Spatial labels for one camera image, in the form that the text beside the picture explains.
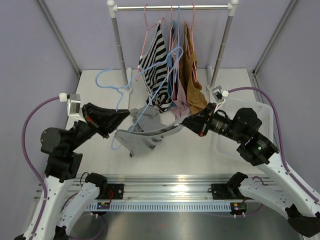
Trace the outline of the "pink hanger of striped top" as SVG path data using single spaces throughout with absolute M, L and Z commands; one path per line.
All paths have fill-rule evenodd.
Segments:
M 139 57 L 139 62 L 138 62 L 138 66 L 137 66 L 137 73 L 138 73 L 138 74 L 141 72 L 141 70 L 140 70 L 140 63 L 142 62 L 142 59 L 143 59 L 143 57 L 145 56 L 145 47 L 146 47 L 146 43 L 147 43 L 147 40 L 148 40 L 148 34 L 149 34 L 149 32 L 150 32 L 151 29 L 157 27 L 157 24 L 160 24 L 160 26 L 161 26 L 161 25 L 163 24 L 164 20 L 165 20 L 164 17 L 162 17 L 162 18 L 160 18 L 159 20 L 157 20 L 155 24 L 149 26 L 148 20 L 147 20 L 147 14 L 146 14 L 147 6 L 148 6 L 148 4 L 146 3 L 146 4 L 144 5 L 144 9 L 143 9 L 145 26 L 146 26 L 146 33 L 145 33 L 144 42 L 143 42 L 143 46 L 142 46 L 142 50 L 141 50 L 141 55 L 140 55 L 140 57 Z

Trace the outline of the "black white striped tank top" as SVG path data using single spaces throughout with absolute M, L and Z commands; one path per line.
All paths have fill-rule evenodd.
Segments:
M 166 54 L 167 54 L 167 49 L 165 45 L 164 36 L 162 33 L 162 26 L 158 23 L 157 27 L 155 27 L 154 36 L 150 43 L 150 46 L 140 63 L 140 70 L 142 71 L 143 69 L 153 65 L 156 62 L 163 61 L 165 59 Z M 160 77 L 164 77 L 164 73 L 165 73 L 164 66 L 158 66 L 156 68 L 155 76 L 157 77 L 157 81 L 160 80 Z M 172 101 L 170 100 L 170 97 L 168 95 L 167 82 L 160 89 L 159 95 L 155 98 L 155 100 L 158 101 L 158 103 L 151 106 L 156 108 L 159 112 L 164 113 L 169 109 L 169 106 L 171 105 Z

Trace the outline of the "pink mauve tank top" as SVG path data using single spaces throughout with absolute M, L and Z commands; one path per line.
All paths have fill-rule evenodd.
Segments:
M 178 75 L 177 75 L 177 82 L 174 85 L 172 100 L 176 104 L 175 107 L 172 107 L 170 110 L 175 115 L 176 118 L 179 118 L 181 116 L 189 115 L 190 113 L 190 107 L 187 102 L 186 93 L 182 86 L 182 82 L 180 80 L 180 56 L 183 55 L 183 49 L 179 47 L 179 66 L 178 66 Z

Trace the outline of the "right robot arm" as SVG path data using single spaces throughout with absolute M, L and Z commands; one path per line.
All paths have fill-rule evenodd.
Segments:
M 282 190 L 279 193 L 255 183 L 244 173 L 235 173 L 227 182 L 232 198 L 241 195 L 256 200 L 282 215 L 289 225 L 304 237 L 320 232 L 320 194 L 283 160 L 279 149 L 258 129 L 262 121 L 252 108 L 240 108 L 233 119 L 215 103 L 199 113 L 186 117 L 182 123 L 200 137 L 209 131 L 238 143 L 236 151 L 247 163 L 270 177 Z

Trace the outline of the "grey tank top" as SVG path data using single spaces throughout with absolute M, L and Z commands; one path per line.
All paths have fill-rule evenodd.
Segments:
M 130 110 L 133 125 L 127 130 L 118 129 L 114 139 L 129 151 L 130 157 L 143 157 L 153 151 L 165 137 L 177 134 L 184 127 L 183 115 L 170 125 L 161 123 L 160 112 L 152 106 Z

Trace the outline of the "blue hanger of pink top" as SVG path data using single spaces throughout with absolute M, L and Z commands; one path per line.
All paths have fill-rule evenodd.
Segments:
M 180 5 L 178 4 L 178 17 L 177 22 L 175 24 L 175 33 L 176 36 L 174 38 L 174 52 L 173 52 L 173 83 L 176 84 L 178 79 L 178 68 L 179 68 L 179 53 L 180 53 Z

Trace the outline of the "mustard brown tank top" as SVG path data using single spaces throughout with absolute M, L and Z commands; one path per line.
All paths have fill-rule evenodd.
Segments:
M 208 104 L 205 95 L 202 93 L 197 64 L 198 59 L 194 50 L 193 31 L 185 21 L 183 27 L 183 56 L 179 64 L 179 73 L 191 115 L 201 112 Z

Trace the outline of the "teal blue tank top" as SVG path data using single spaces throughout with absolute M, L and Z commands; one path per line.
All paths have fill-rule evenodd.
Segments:
M 174 92 L 174 88 L 175 88 L 175 84 L 174 84 L 174 59 L 173 59 L 173 52 L 175 51 L 174 47 L 175 47 L 175 43 L 174 43 L 174 39 L 176 37 L 176 33 L 175 33 L 175 25 L 176 25 L 176 21 L 174 20 L 173 21 L 174 23 L 174 30 L 173 30 L 173 42 L 172 42 L 172 63 L 173 63 L 173 66 L 172 66 L 172 69 L 170 70 L 170 79 L 169 79 L 169 83 L 168 83 L 168 89 L 167 89 L 167 92 L 168 92 L 168 96 L 170 97 L 170 100 L 171 100 L 171 104 L 170 106 L 168 107 L 168 109 L 170 110 L 171 108 L 173 107 L 176 107 L 177 105 L 173 102 L 172 100 L 172 96 L 173 96 L 173 92 Z

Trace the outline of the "pink hanger of brown top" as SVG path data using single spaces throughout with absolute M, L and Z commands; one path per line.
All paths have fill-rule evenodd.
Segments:
M 192 16 L 192 22 L 191 25 L 189 25 L 187 22 L 184 22 L 184 37 L 185 37 L 185 45 L 186 45 L 186 56 L 187 58 L 196 57 L 195 52 L 195 44 L 194 44 L 194 34 L 193 34 L 193 27 L 194 27 L 194 19 L 195 19 L 195 4 L 192 4 L 193 6 L 193 16 Z M 192 62 L 191 67 L 192 77 L 194 79 L 194 82 L 198 82 L 198 74 L 197 74 L 197 61 L 194 60 Z

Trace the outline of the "light blue wire hanger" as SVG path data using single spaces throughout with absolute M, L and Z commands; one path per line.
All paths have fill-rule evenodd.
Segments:
M 102 71 L 100 71 L 96 77 L 95 77 L 95 84 L 97 87 L 99 88 L 103 88 L 103 89 L 113 89 L 116 90 L 120 95 L 120 99 L 117 102 L 116 105 L 116 112 L 119 113 L 119 105 L 124 97 L 124 92 L 125 89 L 127 87 L 131 86 L 131 82 L 134 79 L 134 77 L 138 78 L 138 77 L 142 77 L 144 80 L 144 84 L 146 87 L 146 90 L 149 94 L 149 97 L 147 99 L 147 105 L 142 109 L 142 113 L 137 117 L 136 122 L 133 124 L 133 126 L 131 127 L 129 133 L 134 133 L 133 130 L 134 128 L 138 125 L 138 123 L 140 122 L 143 114 L 147 111 L 147 109 L 151 106 L 151 105 L 156 105 L 156 103 L 158 103 L 158 101 L 156 101 L 156 97 L 159 95 L 159 92 L 161 91 L 161 88 L 165 85 L 165 83 L 168 80 L 167 77 L 167 63 L 169 63 L 170 71 L 169 71 L 169 75 L 171 74 L 171 72 L 173 71 L 173 69 L 175 68 L 174 64 L 172 63 L 172 55 L 175 55 L 175 58 L 179 61 L 182 56 L 183 56 L 184 50 L 181 46 L 177 46 L 175 48 L 173 48 L 173 50 L 169 51 L 166 55 L 165 55 L 165 59 L 162 61 L 158 61 L 155 62 L 154 64 L 148 66 L 147 68 L 143 69 L 142 71 L 138 72 L 135 76 L 133 76 L 128 83 L 125 86 L 113 86 L 113 85 L 101 85 L 98 83 L 98 78 L 99 76 L 104 73 L 104 72 L 108 72 L 111 71 L 112 68 L 107 68 L 104 69 Z M 157 77 L 156 77 L 156 68 L 157 67 L 164 67 L 164 76 L 161 76 L 159 81 L 157 81 Z

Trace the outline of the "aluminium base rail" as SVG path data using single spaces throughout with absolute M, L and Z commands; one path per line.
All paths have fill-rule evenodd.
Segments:
M 77 200 L 84 212 L 230 212 L 233 203 L 262 203 L 249 197 L 232 197 L 229 175 L 168 175 L 107 177 L 108 192 L 98 197 L 98 187 L 79 177 L 63 185 L 48 180 L 47 206 L 57 200 L 57 211 Z

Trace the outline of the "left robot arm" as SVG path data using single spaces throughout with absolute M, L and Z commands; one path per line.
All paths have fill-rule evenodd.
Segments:
M 70 129 L 49 127 L 42 132 L 40 150 L 48 155 L 44 177 L 39 178 L 43 191 L 27 230 L 16 239 L 69 239 L 87 206 L 108 194 L 108 179 L 93 172 L 72 201 L 63 205 L 83 158 L 75 150 L 96 134 L 107 139 L 129 115 L 127 109 L 106 109 L 87 103 Z

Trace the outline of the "pink hanger of teal top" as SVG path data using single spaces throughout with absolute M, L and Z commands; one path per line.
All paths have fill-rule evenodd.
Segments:
M 169 30 L 169 46 L 168 46 L 168 56 L 167 56 L 167 83 L 170 81 L 170 70 L 173 67 L 173 57 L 172 57 L 172 49 L 173 49 L 173 31 L 175 28 L 174 19 L 173 19 L 173 5 L 170 7 L 170 30 Z

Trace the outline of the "white plastic basket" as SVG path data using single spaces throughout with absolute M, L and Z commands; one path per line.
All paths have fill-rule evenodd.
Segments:
M 258 101 L 228 98 L 220 110 L 226 112 L 232 120 L 241 108 L 252 108 L 255 111 L 258 119 L 262 121 L 258 131 L 272 142 L 274 140 L 274 111 L 272 107 Z M 245 162 L 237 152 L 238 147 L 239 145 L 235 141 L 221 135 L 216 135 L 213 138 L 213 149 L 216 154 L 234 161 Z

